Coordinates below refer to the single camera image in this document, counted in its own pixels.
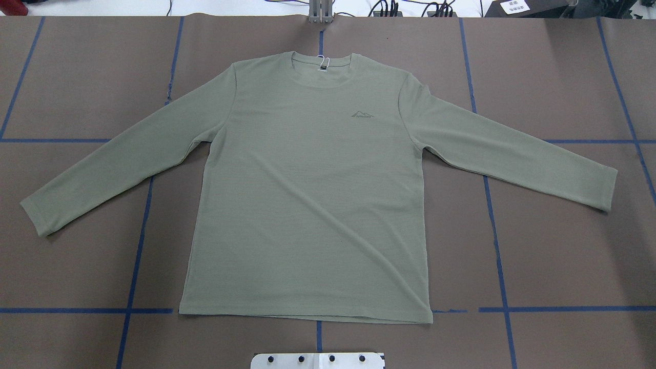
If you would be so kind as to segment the olive green long-sleeve shirt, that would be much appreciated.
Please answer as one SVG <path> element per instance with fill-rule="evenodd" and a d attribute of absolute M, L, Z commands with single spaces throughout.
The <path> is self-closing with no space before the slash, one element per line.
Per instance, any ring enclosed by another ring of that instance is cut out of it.
<path fill-rule="evenodd" d="M 359 54 L 233 63 L 24 198 L 45 237 L 208 142 L 179 313 L 431 324 L 425 150 L 611 210 L 617 170 Z"/>

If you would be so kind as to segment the aluminium frame post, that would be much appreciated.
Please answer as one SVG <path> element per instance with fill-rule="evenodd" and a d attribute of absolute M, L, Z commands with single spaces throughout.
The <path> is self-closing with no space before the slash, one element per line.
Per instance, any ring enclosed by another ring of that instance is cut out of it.
<path fill-rule="evenodd" d="M 309 0 L 309 23 L 329 24 L 334 20 L 332 0 Z"/>

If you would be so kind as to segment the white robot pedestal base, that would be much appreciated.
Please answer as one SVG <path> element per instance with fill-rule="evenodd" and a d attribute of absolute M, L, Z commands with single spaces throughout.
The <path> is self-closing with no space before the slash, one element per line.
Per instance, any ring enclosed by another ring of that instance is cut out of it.
<path fill-rule="evenodd" d="M 250 368 L 385 368 L 383 353 L 262 353 L 251 360 Z"/>

